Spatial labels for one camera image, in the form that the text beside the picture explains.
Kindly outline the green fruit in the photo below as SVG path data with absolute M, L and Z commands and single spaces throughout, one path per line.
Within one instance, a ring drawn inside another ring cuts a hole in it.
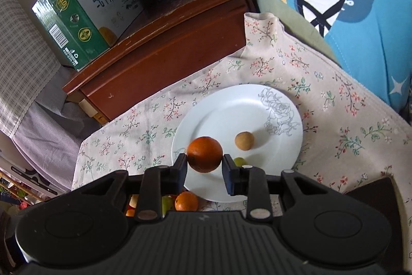
M 169 195 L 165 195 L 161 198 L 161 210 L 162 216 L 165 216 L 167 212 L 174 209 L 174 201 Z
M 235 164 L 237 167 L 242 167 L 242 166 L 244 166 L 244 165 L 248 165 L 247 161 L 246 161 L 244 158 L 242 158 L 242 157 L 236 157 L 236 158 L 234 158 L 234 159 L 233 159 L 233 162 L 234 162 L 234 164 Z

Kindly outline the brown kiwi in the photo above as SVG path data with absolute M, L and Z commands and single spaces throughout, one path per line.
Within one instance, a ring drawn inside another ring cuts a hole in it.
M 138 195 L 132 195 L 131 199 L 129 200 L 129 207 L 135 209 L 138 204 Z
M 248 151 L 253 148 L 255 137 L 251 132 L 240 132 L 235 136 L 235 145 L 242 151 Z

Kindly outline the small tangerine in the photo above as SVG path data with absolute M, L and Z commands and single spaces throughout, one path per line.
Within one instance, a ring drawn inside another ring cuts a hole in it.
M 199 207 L 198 197 L 190 191 L 179 194 L 175 199 L 175 210 L 179 212 L 196 212 Z

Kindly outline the green fruit bottom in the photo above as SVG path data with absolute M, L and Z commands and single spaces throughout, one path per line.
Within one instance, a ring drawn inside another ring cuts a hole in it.
M 167 212 L 174 209 L 174 201 L 169 195 L 165 195 L 161 198 L 161 210 L 162 216 L 165 216 Z

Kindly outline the large orange tangerine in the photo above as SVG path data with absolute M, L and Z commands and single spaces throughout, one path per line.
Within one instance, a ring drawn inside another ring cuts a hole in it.
M 135 215 L 135 209 L 128 209 L 126 211 L 126 216 L 133 217 Z

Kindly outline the white plate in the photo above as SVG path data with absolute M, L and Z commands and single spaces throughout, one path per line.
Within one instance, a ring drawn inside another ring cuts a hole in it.
M 255 137 L 248 151 L 235 145 L 235 136 L 244 131 Z M 284 93 L 263 85 L 235 85 L 210 94 L 190 109 L 175 133 L 172 158 L 202 136 L 217 140 L 232 158 L 242 157 L 249 165 L 278 175 L 297 161 L 303 125 L 297 107 Z

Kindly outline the floral tablecloth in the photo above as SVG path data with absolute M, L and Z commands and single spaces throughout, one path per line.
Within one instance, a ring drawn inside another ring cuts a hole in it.
M 115 170 L 171 165 L 190 142 L 268 174 L 294 169 L 341 193 L 382 178 L 394 185 L 411 266 L 411 125 L 271 14 L 244 18 L 246 46 L 165 88 L 85 140 L 78 188 Z

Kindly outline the brown wooden cabinet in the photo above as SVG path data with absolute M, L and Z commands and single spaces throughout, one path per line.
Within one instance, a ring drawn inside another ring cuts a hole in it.
M 111 121 L 167 86 L 245 46 L 244 13 L 256 0 L 166 0 L 142 13 L 117 44 L 63 90 Z

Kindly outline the checkered purple cloth cover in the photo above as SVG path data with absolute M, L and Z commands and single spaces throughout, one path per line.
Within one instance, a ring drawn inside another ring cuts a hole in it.
M 42 177 L 71 190 L 80 145 L 99 123 L 63 85 L 71 76 L 18 0 L 1 0 L 1 132 Z

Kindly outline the green sofa cushion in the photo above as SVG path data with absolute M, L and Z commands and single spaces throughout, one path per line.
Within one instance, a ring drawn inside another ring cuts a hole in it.
M 280 19 L 285 30 L 306 45 L 339 64 L 331 47 L 324 41 L 319 32 L 300 15 L 294 8 L 288 5 L 288 0 L 256 0 L 261 13 L 272 13 Z

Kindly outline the green milk carton box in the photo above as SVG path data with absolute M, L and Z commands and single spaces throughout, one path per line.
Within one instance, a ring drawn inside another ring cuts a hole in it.
M 37 0 L 33 13 L 76 70 L 116 44 L 142 13 L 138 0 Z

